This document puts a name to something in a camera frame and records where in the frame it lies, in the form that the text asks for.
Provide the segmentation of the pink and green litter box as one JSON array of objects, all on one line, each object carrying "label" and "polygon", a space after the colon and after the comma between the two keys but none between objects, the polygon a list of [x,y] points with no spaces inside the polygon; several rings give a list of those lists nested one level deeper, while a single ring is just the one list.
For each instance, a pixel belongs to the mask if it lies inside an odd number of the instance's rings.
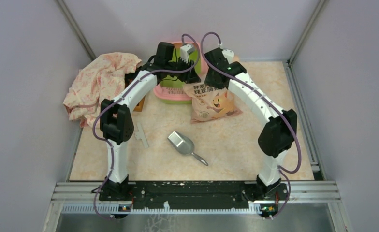
[{"label": "pink and green litter box", "polygon": [[[175,46],[173,57],[171,61],[176,61],[180,56],[180,47],[182,42],[170,42]],[[197,52],[194,52],[189,57],[191,60],[197,59]],[[204,79],[204,75],[207,72],[207,64],[201,57],[201,60],[195,66],[195,71],[201,79]],[[154,95],[166,104],[191,104],[192,98],[189,97],[183,90],[183,82],[179,81],[176,77],[167,76],[156,87],[153,88]]]}]

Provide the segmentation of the pink cat litter bag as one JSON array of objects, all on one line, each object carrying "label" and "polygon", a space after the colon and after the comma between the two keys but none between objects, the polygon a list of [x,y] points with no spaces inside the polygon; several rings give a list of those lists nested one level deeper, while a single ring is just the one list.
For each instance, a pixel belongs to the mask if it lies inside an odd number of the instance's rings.
[{"label": "pink cat litter bag", "polygon": [[205,84],[206,72],[197,83],[184,84],[185,94],[192,100],[192,124],[238,116],[243,113],[235,104],[235,95],[228,89]]}]

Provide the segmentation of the metal litter scoop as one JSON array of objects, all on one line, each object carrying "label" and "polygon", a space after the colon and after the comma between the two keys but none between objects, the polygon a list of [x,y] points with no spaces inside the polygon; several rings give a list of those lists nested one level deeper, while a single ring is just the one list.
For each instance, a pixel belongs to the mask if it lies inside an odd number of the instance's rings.
[{"label": "metal litter scoop", "polygon": [[196,160],[201,162],[203,165],[209,166],[208,162],[204,158],[202,158],[201,156],[199,156],[198,154],[194,152],[194,149],[195,149],[194,142],[187,136],[177,131],[173,131],[167,137],[167,139],[170,142],[170,144],[176,149],[176,151],[179,152],[181,155],[184,155],[184,156],[191,155]]}]

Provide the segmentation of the white bag sealing clip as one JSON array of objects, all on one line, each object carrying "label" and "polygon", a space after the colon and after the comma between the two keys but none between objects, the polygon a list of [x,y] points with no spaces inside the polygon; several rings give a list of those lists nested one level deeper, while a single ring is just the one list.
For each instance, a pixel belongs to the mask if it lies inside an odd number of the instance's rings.
[{"label": "white bag sealing clip", "polygon": [[144,148],[149,148],[148,141],[146,139],[146,135],[141,123],[136,123],[136,129],[134,132],[134,136],[137,140],[141,140]]}]

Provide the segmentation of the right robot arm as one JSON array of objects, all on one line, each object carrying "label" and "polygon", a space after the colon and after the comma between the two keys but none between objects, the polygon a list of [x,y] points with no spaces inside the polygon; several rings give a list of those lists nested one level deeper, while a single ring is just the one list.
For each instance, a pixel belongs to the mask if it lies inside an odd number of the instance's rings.
[{"label": "right robot arm", "polygon": [[279,167],[296,139],[297,113],[284,110],[271,101],[254,83],[246,68],[233,61],[233,51],[216,48],[203,55],[208,65],[205,84],[227,89],[239,97],[263,125],[258,145],[264,153],[257,176],[257,194],[270,199],[280,185]]}]

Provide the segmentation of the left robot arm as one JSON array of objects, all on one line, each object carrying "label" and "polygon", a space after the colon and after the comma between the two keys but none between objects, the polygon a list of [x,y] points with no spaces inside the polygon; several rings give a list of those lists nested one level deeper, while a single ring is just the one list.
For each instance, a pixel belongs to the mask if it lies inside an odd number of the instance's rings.
[{"label": "left robot arm", "polygon": [[108,175],[97,192],[100,199],[123,200],[130,195],[127,171],[127,145],[134,133],[132,112],[138,103],[167,76],[184,83],[200,78],[195,66],[200,61],[199,45],[184,43],[177,49],[172,43],[160,42],[155,55],[130,73],[130,83],[121,94],[101,102],[100,130],[107,142],[109,154]]}]

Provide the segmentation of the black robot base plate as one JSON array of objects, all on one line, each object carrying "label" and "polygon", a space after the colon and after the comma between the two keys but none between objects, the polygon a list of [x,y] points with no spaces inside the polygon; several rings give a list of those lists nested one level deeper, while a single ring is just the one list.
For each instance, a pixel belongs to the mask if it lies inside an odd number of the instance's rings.
[{"label": "black robot base plate", "polygon": [[255,181],[107,181],[100,201],[132,201],[133,209],[246,209],[254,201],[285,200],[287,186],[261,187]]}]

